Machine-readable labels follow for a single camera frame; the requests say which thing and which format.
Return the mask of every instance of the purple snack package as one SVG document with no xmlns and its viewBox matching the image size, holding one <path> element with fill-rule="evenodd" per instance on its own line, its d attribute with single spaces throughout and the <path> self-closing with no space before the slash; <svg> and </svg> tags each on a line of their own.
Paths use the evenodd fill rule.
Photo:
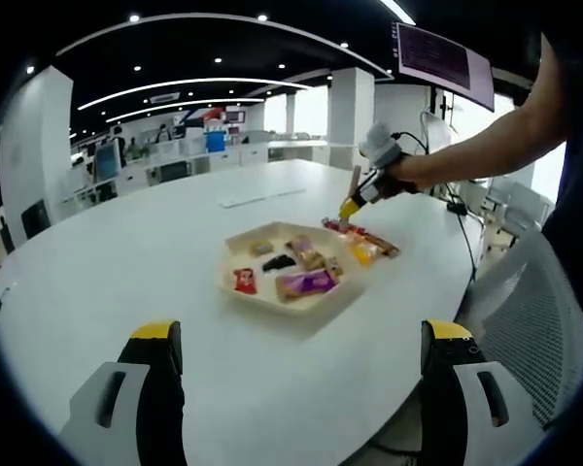
<svg viewBox="0 0 583 466">
<path fill-rule="evenodd" d="M 299 298 L 315 293 L 326 293 L 337 286 L 339 280 L 329 270 L 285 275 L 276 279 L 276 286 L 281 299 Z"/>
</svg>

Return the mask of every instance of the screen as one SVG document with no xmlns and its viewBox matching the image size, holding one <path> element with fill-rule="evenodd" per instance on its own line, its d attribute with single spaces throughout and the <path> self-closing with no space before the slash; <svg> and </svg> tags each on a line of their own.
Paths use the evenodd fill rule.
<svg viewBox="0 0 583 466">
<path fill-rule="evenodd" d="M 228 123 L 243 123 L 244 112 L 226 112 L 225 119 Z"/>
<path fill-rule="evenodd" d="M 95 153 L 97 180 L 100 182 L 108 180 L 119 173 L 116 149 L 115 142 L 113 141 L 112 143 L 99 147 Z"/>
<path fill-rule="evenodd" d="M 495 110 L 490 61 L 460 44 L 408 24 L 396 26 L 399 73 L 436 84 Z"/>
</svg>

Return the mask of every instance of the person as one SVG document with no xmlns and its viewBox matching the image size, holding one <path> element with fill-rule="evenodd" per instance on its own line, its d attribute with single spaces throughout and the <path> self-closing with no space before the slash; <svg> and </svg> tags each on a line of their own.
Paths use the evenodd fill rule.
<svg viewBox="0 0 583 466">
<path fill-rule="evenodd" d="M 157 132 L 157 136 L 155 137 L 155 143 L 166 143 L 170 140 L 171 133 L 168 129 L 166 129 L 166 125 L 162 123 Z"/>
<path fill-rule="evenodd" d="M 535 162 L 566 141 L 557 205 L 542 233 L 583 311 L 583 9 L 571 6 L 570 10 L 579 17 L 577 21 L 564 17 L 565 11 L 558 9 L 527 11 L 527 19 L 541 32 L 541 60 L 524 105 L 467 141 L 429 156 L 405 157 L 390 174 L 420 189 L 495 177 Z M 583 392 L 577 400 L 578 409 L 573 412 L 580 418 Z"/>
<path fill-rule="evenodd" d="M 113 141 L 114 140 L 119 141 L 120 166 L 124 167 L 125 165 L 127 165 L 127 162 L 125 161 L 125 138 L 121 136 L 122 132 L 123 128 L 121 128 L 120 126 L 115 126 L 115 129 L 113 130 L 113 133 L 115 133 Z"/>
</svg>

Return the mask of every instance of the linear light strip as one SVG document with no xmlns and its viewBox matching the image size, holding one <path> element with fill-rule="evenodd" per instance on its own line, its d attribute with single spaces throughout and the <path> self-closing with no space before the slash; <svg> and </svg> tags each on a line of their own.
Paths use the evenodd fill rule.
<svg viewBox="0 0 583 466">
<path fill-rule="evenodd" d="M 208 99 L 208 100 L 192 100 L 189 102 L 179 102 L 177 104 L 160 105 L 159 107 L 150 107 L 148 109 L 138 110 L 129 114 L 113 116 L 106 120 L 107 123 L 112 123 L 118 119 L 133 117 L 135 115 L 145 114 L 146 112 L 154 112 L 155 110 L 172 109 L 173 107 L 181 107 L 184 105 L 198 105 L 198 104 L 220 104 L 222 102 L 263 102 L 264 99 L 247 99 L 240 97 L 239 99 Z"/>
<path fill-rule="evenodd" d="M 100 104 L 110 99 L 116 97 L 121 97 L 122 95 L 131 94 L 132 92 L 140 92 L 141 90 L 155 89 L 157 87 L 166 87 L 168 85 L 178 85 L 178 84 L 193 84 L 193 83 L 257 83 L 257 84 L 275 84 L 275 85 L 286 85 L 288 87 L 296 87 L 298 89 L 311 89 L 310 85 L 298 84 L 298 83 L 288 83 L 285 81 L 272 81 L 272 80 L 259 80 L 254 78 L 199 78 L 193 80 L 178 80 L 178 81 L 168 81 L 166 83 L 156 83 L 149 85 L 141 85 L 140 87 L 134 87 L 133 89 L 122 90 L 115 94 L 107 95 L 101 99 L 93 100 L 87 104 L 78 107 L 78 110 L 84 110 L 93 105 Z"/>
<path fill-rule="evenodd" d="M 63 53 L 65 53 L 71 49 L 74 49 L 77 46 L 85 44 L 86 42 L 90 41 L 91 39 L 95 39 L 96 37 L 103 36 L 104 34 L 108 34 L 109 32 L 118 31 L 120 29 L 123 29 L 124 27 L 139 27 L 140 25 L 148 23 L 148 22 L 164 21 L 167 19 L 187 19 L 187 18 L 228 19 L 228 20 L 232 20 L 232 21 L 251 22 L 253 24 L 258 24 L 260 26 L 274 27 L 274 28 L 280 29 L 282 31 L 291 32 L 292 34 L 297 34 L 299 36 L 306 37 L 307 39 L 311 39 L 313 41 L 320 42 L 320 43 L 324 44 L 325 46 L 329 46 L 333 49 L 336 49 L 339 52 L 347 53 L 348 55 L 352 56 L 356 60 L 362 61 L 367 66 L 370 66 L 374 70 L 379 71 L 380 73 L 384 74 L 386 77 L 389 78 L 391 76 L 391 73 L 387 73 L 387 70 L 376 65 L 374 62 L 369 61 L 364 56 L 361 56 L 358 53 L 351 51 L 350 49 L 342 49 L 341 47 L 339 47 L 339 44 L 335 44 L 334 42 L 329 41 L 328 39 L 317 36 L 315 34 L 311 34 L 310 32 L 307 32 L 307 31 L 303 31 L 302 29 L 296 29 L 295 27 L 287 26 L 285 24 L 281 24 L 279 22 L 274 22 L 274 21 L 259 21 L 255 17 L 241 17 L 238 15 L 226 15 L 226 14 L 222 14 L 222 13 L 173 13 L 170 15 L 159 15 L 156 17 L 141 17 L 138 22 L 126 21 L 126 22 L 122 22 L 120 24 L 115 24 L 114 26 L 107 27 L 105 29 L 101 29 L 97 32 L 93 32 L 92 34 L 89 34 L 86 37 L 83 37 L 82 39 L 74 42 L 73 44 L 70 44 L 69 46 L 59 50 L 56 53 L 56 56 L 60 56 Z"/>
<path fill-rule="evenodd" d="M 394 0 L 380 0 L 380 2 L 387 7 L 389 10 L 391 10 L 393 13 L 395 13 L 395 15 L 401 19 L 403 22 L 405 22 L 406 24 L 410 24 L 412 26 L 416 26 L 417 23 L 415 22 L 415 20 L 410 17 L 410 15 L 408 15 L 403 8 L 401 8 L 396 2 L 394 2 Z"/>
</svg>

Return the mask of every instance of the blue container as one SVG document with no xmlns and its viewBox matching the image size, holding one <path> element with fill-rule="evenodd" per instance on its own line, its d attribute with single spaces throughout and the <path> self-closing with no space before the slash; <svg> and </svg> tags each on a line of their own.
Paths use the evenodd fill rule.
<svg viewBox="0 0 583 466">
<path fill-rule="evenodd" d="M 205 133 L 205 147 L 208 152 L 222 152 L 224 150 L 224 131 Z"/>
</svg>

